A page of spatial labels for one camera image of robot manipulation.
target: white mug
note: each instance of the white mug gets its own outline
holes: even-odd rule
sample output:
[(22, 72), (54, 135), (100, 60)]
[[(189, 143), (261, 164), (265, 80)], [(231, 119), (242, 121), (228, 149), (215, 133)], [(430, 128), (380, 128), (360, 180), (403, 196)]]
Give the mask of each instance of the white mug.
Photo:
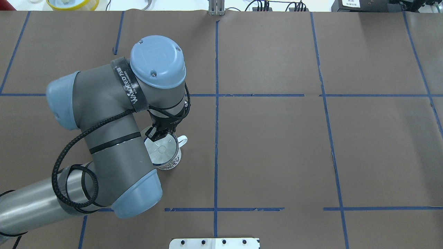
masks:
[(182, 136), (177, 137), (177, 141), (179, 142), (179, 151), (177, 152), (177, 156), (170, 163), (156, 167), (157, 169), (170, 170), (170, 169), (174, 168), (175, 166), (177, 166), (177, 164), (180, 162), (180, 160), (182, 158), (182, 150), (180, 148), (186, 144), (186, 142), (188, 141), (188, 138), (185, 135), (182, 135)]

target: electrical cable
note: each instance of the electrical cable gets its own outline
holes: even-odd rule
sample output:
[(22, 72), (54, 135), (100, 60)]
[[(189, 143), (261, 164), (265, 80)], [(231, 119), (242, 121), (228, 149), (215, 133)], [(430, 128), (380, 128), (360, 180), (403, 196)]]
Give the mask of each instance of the electrical cable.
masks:
[(235, 7), (229, 7), (229, 8), (227, 8), (227, 9), (236, 9), (236, 10), (238, 10), (238, 11), (241, 12), (241, 10), (239, 10), (239, 9), (237, 9), (237, 8), (235, 8)]
[(112, 0), (109, 0), (109, 2), (108, 2), (108, 5), (106, 6), (106, 9), (105, 9), (105, 11), (107, 11), (107, 10), (108, 10), (108, 7), (109, 7), (109, 5), (111, 4), (111, 1), (112, 1)]
[(14, 243), (14, 246), (12, 247), (12, 249), (16, 249), (17, 246), (19, 245), (20, 240), (22, 239), (22, 235), (18, 236), (16, 239), (16, 242)]
[(252, 4), (253, 2), (259, 2), (259, 3), (260, 3), (260, 8), (263, 7), (263, 3), (262, 3), (260, 0), (254, 0), (254, 1), (250, 2), (250, 3), (248, 4), (248, 6), (246, 6), (245, 11), (248, 10), (249, 6), (251, 6), (251, 4)]
[(185, 112), (183, 113), (182, 116), (178, 117), (176, 115), (172, 115), (172, 114), (164, 111), (163, 109), (154, 107), (152, 105), (149, 106), (149, 109), (157, 111), (157, 112), (159, 112), (159, 113), (161, 113), (161, 114), (163, 114), (163, 115), (165, 115), (167, 117), (173, 118), (173, 119), (177, 119), (177, 120), (184, 119), (186, 116), (188, 116), (189, 110), (190, 110), (190, 107), (191, 107), (191, 98), (190, 98), (190, 94), (189, 94), (189, 90), (188, 90), (188, 86), (186, 85), (186, 82), (185, 82), (185, 90), (186, 90), (186, 95), (188, 96), (188, 107), (185, 107)]
[(288, 4), (288, 6), (286, 7), (286, 9), (284, 10), (285, 12), (288, 11), (289, 6), (291, 6), (291, 4), (294, 4), (295, 7), (297, 7), (297, 3), (296, 3), (296, 2), (291, 2), (290, 4)]
[(51, 183), (52, 183), (52, 189), (54, 190), (55, 196), (57, 196), (57, 198), (62, 201), (64, 204), (67, 204), (73, 208), (82, 208), (82, 207), (86, 207), (91, 205), (93, 202), (95, 202), (95, 199), (98, 196), (98, 181), (97, 181), (97, 177), (94, 174), (94, 172), (92, 172), (90, 169), (86, 168), (86, 167), (79, 167), (77, 168), (78, 170), (84, 171), (86, 172), (92, 179), (93, 185), (94, 185), (94, 193), (92, 195), (92, 197), (90, 199), (88, 199), (87, 202), (84, 203), (78, 203), (78, 202), (73, 202), (71, 201), (71, 199), (67, 196), (62, 194), (62, 192), (60, 191), (60, 188), (58, 186), (58, 179), (57, 179), (57, 173), (58, 173), (58, 169), (60, 168), (60, 165), (62, 164), (63, 159), (65, 158), (66, 154), (68, 153), (68, 151), (72, 148), (72, 146), (74, 146), (74, 144), (76, 144), (78, 141), (80, 141), (82, 138), (84, 138), (85, 136), (87, 136), (88, 134), (90, 134), (91, 132), (97, 130), (98, 128), (102, 127), (103, 125), (110, 123), (112, 121), (115, 121), (117, 119), (123, 118), (131, 113), (134, 113), (135, 109), (131, 109), (125, 112), (122, 112), (118, 115), (115, 115), (113, 117), (107, 118), (101, 122), (98, 122), (97, 124), (95, 124), (94, 126), (92, 126), (91, 128), (85, 130), (84, 132), (82, 132), (80, 135), (78, 135), (77, 137), (75, 137), (73, 140), (71, 140), (66, 146), (65, 148), (62, 150), (62, 152), (60, 153), (60, 155), (57, 158), (57, 161), (54, 164), (54, 168), (52, 169), (52, 175), (51, 175)]

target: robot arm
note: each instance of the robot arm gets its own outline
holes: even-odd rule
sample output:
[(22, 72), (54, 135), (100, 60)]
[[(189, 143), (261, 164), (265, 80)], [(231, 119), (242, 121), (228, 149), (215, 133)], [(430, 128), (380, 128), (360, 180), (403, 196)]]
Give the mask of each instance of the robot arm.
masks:
[[(52, 82), (47, 88), (48, 104), (66, 129), (85, 132), (105, 119), (127, 113), (85, 137), (93, 161), (59, 171), (57, 188), (48, 178), (0, 197), (0, 245), (31, 229), (101, 207), (111, 206), (119, 218), (129, 218), (154, 206), (162, 196), (160, 181), (129, 113), (149, 111), (153, 126), (146, 135), (153, 141), (175, 132), (190, 107), (184, 97), (185, 76), (180, 47), (155, 35), (136, 43), (130, 60), (116, 59)], [(75, 170), (82, 168), (93, 172), (98, 185), (84, 170)], [(71, 205), (61, 201), (55, 190), (71, 202), (92, 204)]]

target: white plate with holes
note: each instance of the white plate with holes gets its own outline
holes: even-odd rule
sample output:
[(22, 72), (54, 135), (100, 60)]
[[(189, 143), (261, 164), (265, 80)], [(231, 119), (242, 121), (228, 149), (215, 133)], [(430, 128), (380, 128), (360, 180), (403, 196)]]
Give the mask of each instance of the white plate with holes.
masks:
[(173, 239), (169, 249), (260, 249), (259, 238)]

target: blue tape line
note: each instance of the blue tape line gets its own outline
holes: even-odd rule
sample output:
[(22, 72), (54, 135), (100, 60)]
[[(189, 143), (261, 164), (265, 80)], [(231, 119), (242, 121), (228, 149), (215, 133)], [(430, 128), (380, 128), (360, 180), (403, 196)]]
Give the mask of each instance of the blue tape line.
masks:
[(214, 238), (217, 238), (218, 222), (218, 22), (215, 22), (215, 157), (214, 157)]
[(251, 211), (264, 211), (264, 212), (279, 212), (284, 210), (284, 207), (219, 207), (219, 212), (251, 212)]
[(29, 15), (30, 14), (31, 14), (31, 12), (28, 11), (28, 14), (26, 15), (25, 22), (23, 23), (22, 31), (20, 32), (20, 35), (19, 35), (19, 38), (17, 40), (16, 46), (14, 48), (14, 51), (12, 52), (12, 56), (11, 56), (11, 59), (9, 60), (8, 67), (6, 68), (6, 73), (4, 74), (3, 81), (2, 81), (1, 86), (0, 86), (0, 93), (3, 91), (4, 85), (6, 84), (6, 79), (8, 78), (9, 70), (11, 69), (12, 62), (14, 61), (14, 57), (16, 56), (16, 52), (17, 52), (17, 49), (19, 48), (19, 44), (20, 44), (20, 41), (22, 39), (23, 33), (25, 32), (25, 27), (26, 27), (26, 24), (27, 24), (27, 21), (29, 19)]
[(220, 94), (220, 97), (304, 97), (304, 94), (255, 94), (255, 93), (235, 93), (235, 94)]
[(39, 97), (46, 96), (44, 93), (2, 93), (0, 96)]
[(323, 211), (379, 211), (379, 210), (443, 210), (439, 206), (358, 206), (358, 207), (324, 207)]
[(101, 208), (98, 212), (114, 212), (114, 210), (110, 208)]
[[(216, 94), (210, 93), (196, 93), (191, 94), (191, 97), (216, 97)], [(219, 94), (219, 97), (304, 97), (304, 94), (256, 94), (256, 93), (234, 93), (234, 94)]]
[(424, 76), (424, 73), (423, 73), (423, 69), (422, 69), (422, 67), (421, 67), (420, 60), (418, 59), (417, 51), (416, 51), (416, 49), (415, 49), (414, 42), (413, 42), (413, 40), (412, 40), (411, 32), (409, 31), (409, 25), (408, 25), (408, 20), (407, 20), (407, 18), (406, 18), (406, 12), (404, 12), (404, 11), (403, 11), (403, 19), (404, 19), (404, 24), (406, 25), (406, 31), (407, 31), (407, 33), (408, 33), (408, 37), (409, 37), (409, 41), (410, 41), (410, 43), (411, 43), (412, 51), (414, 52), (414, 56), (415, 56), (415, 58), (416, 58), (417, 65), (418, 65), (418, 68), (419, 68), (419, 70), (420, 70), (421, 78), (423, 79), (424, 87), (426, 88), (426, 93), (427, 93), (427, 95), (428, 95), (428, 97), (429, 97), (429, 101), (431, 102), (432, 111), (434, 112), (435, 120), (437, 121), (437, 125), (438, 125), (439, 130), (440, 130), (440, 136), (443, 138), (443, 129), (442, 129), (442, 125), (441, 125), (441, 123), (440, 123), (440, 119), (439, 119), (439, 116), (438, 116), (438, 114), (437, 114), (437, 110), (435, 109), (434, 101), (433, 101), (433, 99), (432, 99), (432, 97), (431, 97), (431, 92), (429, 91), (429, 87), (428, 87), (428, 85), (427, 85), (426, 78), (425, 78), (425, 76)]
[(428, 97), (426, 94), (325, 94), (326, 97)]
[(195, 94), (190, 94), (191, 95), (191, 97), (215, 97), (215, 94), (198, 94), (198, 93), (195, 93)]
[[(284, 207), (219, 207), (217, 212), (251, 212), (251, 211), (263, 211), (263, 212), (278, 212), (284, 210)], [(165, 208), (165, 212), (213, 212), (214, 208), (211, 207), (174, 207)]]
[(118, 27), (118, 34), (117, 34), (117, 42), (115, 43), (115, 48), (112, 48), (114, 55), (117, 55), (117, 51), (118, 51), (118, 43), (120, 42), (121, 26), (123, 25), (123, 16), (124, 16), (124, 11), (121, 12), (120, 26)]
[[(325, 109), (326, 124), (328, 127), (328, 134), (329, 134), (329, 143), (330, 143), (330, 147), (331, 147), (332, 161), (334, 164), (335, 183), (337, 185), (338, 203), (339, 203), (340, 207), (343, 207), (342, 192), (340, 190), (340, 181), (338, 179), (337, 161), (335, 160), (334, 142), (332, 140), (332, 132), (331, 132), (331, 126), (330, 126), (330, 122), (329, 122), (329, 113), (328, 113), (328, 107), (327, 107), (327, 103), (326, 103), (325, 86), (323, 84), (322, 72), (320, 71), (320, 56), (319, 56), (319, 49), (317, 46), (317, 36), (315, 35), (314, 16), (312, 15), (312, 12), (310, 12), (310, 15), (311, 15), (312, 35), (314, 37), (315, 55), (317, 57), (317, 67), (319, 69), (319, 78), (320, 78), (320, 82), (321, 82), (321, 86), (322, 86), (323, 106)], [(340, 214), (342, 217), (342, 227), (343, 227), (343, 236), (345, 239), (345, 247), (346, 247), (346, 249), (349, 249), (348, 232), (346, 230), (345, 212), (343, 210), (341, 210)]]
[(78, 241), (78, 249), (82, 249), (82, 246), (83, 246), (83, 238), (85, 236), (85, 229), (86, 229), (86, 221), (87, 220), (88, 220), (88, 216), (85, 215), (83, 217), (82, 232), (80, 233), (80, 240)]
[(174, 207), (165, 208), (165, 212), (213, 212), (212, 207)]

